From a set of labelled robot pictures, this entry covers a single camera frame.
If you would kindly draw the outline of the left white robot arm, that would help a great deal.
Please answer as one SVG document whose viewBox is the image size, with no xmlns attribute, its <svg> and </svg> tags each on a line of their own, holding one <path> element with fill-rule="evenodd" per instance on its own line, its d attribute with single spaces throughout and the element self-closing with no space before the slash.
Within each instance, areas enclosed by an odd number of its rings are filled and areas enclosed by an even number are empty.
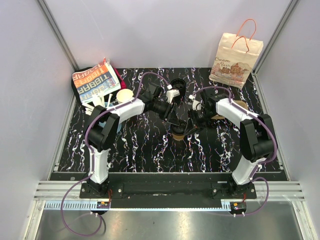
<svg viewBox="0 0 320 240">
<path fill-rule="evenodd" d="M 161 93 L 162 88 L 151 83 L 147 90 L 125 100 L 124 103 L 110 108 L 98 105 L 92 110 L 86 127 L 85 143 L 90 154 L 88 180 L 93 182 L 90 192 L 95 197 L 103 198 L 108 193 L 108 186 L 104 183 L 109 173 L 108 154 L 122 122 L 152 111 L 165 122 L 174 126 L 180 124 L 174 103 L 174 98 L 180 95 L 180 91 L 169 85 L 164 100 L 160 98 Z"/>
</svg>

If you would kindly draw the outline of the light blue straw holder cup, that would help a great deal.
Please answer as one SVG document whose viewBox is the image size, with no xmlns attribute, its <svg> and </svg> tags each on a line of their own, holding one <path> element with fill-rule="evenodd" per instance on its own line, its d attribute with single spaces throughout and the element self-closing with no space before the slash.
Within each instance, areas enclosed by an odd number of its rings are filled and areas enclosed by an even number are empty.
<svg viewBox="0 0 320 240">
<path fill-rule="evenodd" d="M 117 133 L 119 133 L 122 129 L 122 122 L 119 122 L 118 127 L 117 127 Z"/>
</svg>

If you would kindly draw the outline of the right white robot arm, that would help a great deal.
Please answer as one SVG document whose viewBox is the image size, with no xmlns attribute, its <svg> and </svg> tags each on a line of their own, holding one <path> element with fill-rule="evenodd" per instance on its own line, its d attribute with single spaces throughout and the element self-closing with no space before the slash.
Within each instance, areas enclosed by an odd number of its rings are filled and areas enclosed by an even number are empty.
<svg viewBox="0 0 320 240">
<path fill-rule="evenodd" d="M 227 185 L 228 195 L 239 198 L 245 186 L 253 180 L 258 167 L 272 162 L 277 156 L 278 145 L 274 126 L 268 114 L 257 114 L 245 109 L 232 99 L 232 94 L 215 94 L 213 87 L 203 87 L 189 95 L 188 121 L 184 135 L 203 130 L 213 117 L 227 119 L 239 130 L 241 159 L 232 172 L 232 182 Z"/>
</svg>

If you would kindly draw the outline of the stack of brown cup carriers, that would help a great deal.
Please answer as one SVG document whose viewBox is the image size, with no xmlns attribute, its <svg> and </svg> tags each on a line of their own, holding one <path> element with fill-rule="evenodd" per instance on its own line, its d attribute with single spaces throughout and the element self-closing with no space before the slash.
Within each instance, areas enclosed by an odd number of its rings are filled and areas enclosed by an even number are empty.
<svg viewBox="0 0 320 240">
<path fill-rule="evenodd" d="M 248 110 L 248 105 L 244 101 L 242 101 L 242 100 L 234 100 L 234 102 L 236 104 L 238 104 L 240 107 Z M 222 116 L 222 115 L 217 114 L 217 115 L 213 116 L 211 119 L 212 120 L 223 120 L 223 119 L 225 119 L 225 117 Z"/>
</svg>

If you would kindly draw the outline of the red folded cloth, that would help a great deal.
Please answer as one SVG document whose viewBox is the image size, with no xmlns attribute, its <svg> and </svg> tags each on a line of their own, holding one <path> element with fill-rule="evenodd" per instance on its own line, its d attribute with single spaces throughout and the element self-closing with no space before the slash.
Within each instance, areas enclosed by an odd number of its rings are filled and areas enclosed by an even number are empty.
<svg viewBox="0 0 320 240">
<path fill-rule="evenodd" d="M 115 73 L 116 73 L 116 75 L 117 75 L 117 77 L 119 79 L 121 89 L 126 89 L 127 86 L 126 86 L 126 83 L 124 82 L 122 76 L 119 74 L 119 72 L 118 72 L 118 70 L 116 68 L 114 69 L 114 71 L 115 71 Z"/>
</svg>

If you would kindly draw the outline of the black coffee cup lid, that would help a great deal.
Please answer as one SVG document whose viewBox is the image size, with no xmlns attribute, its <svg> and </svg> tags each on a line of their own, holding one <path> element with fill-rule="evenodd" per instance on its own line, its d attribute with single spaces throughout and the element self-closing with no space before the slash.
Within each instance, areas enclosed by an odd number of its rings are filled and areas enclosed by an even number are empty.
<svg viewBox="0 0 320 240">
<path fill-rule="evenodd" d="M 185 134 L 185 129 L 186 129 L 186 124 L 182 122 L 180 125 L 174 125 L 172 124 L 170 126 L 171 132 L 173 135 L 176 136 L 184 136 Z"/>
</svg>

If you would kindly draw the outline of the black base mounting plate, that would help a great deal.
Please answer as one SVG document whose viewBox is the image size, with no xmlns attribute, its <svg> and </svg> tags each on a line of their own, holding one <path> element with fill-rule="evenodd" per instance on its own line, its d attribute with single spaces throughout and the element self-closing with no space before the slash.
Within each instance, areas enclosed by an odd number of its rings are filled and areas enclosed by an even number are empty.
<svg viewBox="0 0 320 240">
<path fill-rule="evenodd" d="M 116 173 L 97 189 L 84 182 L 81 199 L 111 198 L 113 209 L 221 208 L 223 200 L 255 200 L 253 183 L 236 187 L 230 173 Z"/>
</svg>

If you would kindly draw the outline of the colourful rabbit print cloth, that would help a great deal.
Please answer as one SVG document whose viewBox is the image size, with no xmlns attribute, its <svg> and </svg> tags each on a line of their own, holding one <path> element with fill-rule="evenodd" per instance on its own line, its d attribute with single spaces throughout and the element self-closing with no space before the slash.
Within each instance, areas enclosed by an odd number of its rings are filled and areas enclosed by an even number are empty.
<svg viewBox="0 0 320 240">
<path fill-rule="evenodd" d="M 121 90 L 120 80 L 109 60 L 72 74 L 71 87 L 79 104 L 92 103 L 94 94 L 104 97 Z"/>
</svg>

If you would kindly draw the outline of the stack of paper coffee cups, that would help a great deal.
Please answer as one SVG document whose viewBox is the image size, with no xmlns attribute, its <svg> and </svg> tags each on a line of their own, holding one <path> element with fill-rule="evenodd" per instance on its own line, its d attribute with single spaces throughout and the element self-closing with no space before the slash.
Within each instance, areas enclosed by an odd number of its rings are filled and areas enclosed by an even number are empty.
<svg viewBox="0 0 320 240">
<path fill-rule="evenodd" d="M 116 100 L 119 104 L 126 103 L 129 100 L 131 100 L 134 96 L 134 93 L 130 89 L 121 89 L 117 94 L 116 94 Z"/>
</svg>

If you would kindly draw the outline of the beige paper takeout bag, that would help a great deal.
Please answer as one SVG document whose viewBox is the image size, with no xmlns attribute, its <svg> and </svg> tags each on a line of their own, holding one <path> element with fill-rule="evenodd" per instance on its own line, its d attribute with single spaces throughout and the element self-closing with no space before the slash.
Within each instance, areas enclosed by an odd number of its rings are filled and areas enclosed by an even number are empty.
<svg viewBox="0 0 320 240">
<path fill-rule="evenodd" d="M 241 30 L 236 34 L 222 34 L 209 75 L 211 81 L 239 89 L 245 85 L 263 50 L 264 42 L 254 39 L 256 28 L 249 37 L 241 35 Z"/>
</svg>

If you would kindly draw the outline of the single brown paper cup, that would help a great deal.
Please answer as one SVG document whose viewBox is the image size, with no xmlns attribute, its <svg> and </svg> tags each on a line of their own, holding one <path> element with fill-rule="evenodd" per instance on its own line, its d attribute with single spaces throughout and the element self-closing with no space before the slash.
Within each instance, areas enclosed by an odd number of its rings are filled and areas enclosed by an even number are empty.
<svg viewBox="0 0 320 240">
<path fill-rule="evenodd" d="M 185 135 L 184 134 L 172 134 L 172 137 L 176 140 L 176 141 L 181 141 L 184 139 Z"/>
</svg>

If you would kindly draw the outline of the aluminium frame rail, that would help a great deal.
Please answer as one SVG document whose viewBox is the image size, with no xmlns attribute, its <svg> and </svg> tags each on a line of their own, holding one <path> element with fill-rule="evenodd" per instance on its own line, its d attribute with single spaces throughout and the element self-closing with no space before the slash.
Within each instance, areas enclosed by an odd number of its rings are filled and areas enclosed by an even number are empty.
<svg viewBox="0 0 320 240">
<path fill-rule="evenodd" d="M 256 182 L 239 216 L 209 180 L 119 182 L 101 216 L 91 214 L 98 199 L 81 199 L 80 190 L 72 181 L 39 183 L 24 239 L 313 239 L 297 182 Z"/>
</svg>

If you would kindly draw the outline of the stack of black cup lids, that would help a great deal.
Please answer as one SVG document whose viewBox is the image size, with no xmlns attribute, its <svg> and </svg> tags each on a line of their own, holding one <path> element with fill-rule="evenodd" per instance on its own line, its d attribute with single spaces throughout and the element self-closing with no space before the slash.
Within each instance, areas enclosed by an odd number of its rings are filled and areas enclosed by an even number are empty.
<svg viewBox="0 0 320 240">
<path fill-rule="evenodd" d="M 184 97 L 186 94 L 186 82 L 184 79 L 176 78 L 170 82 L 173 89 L 179 91 L 179 95 Z"/>
</svg>

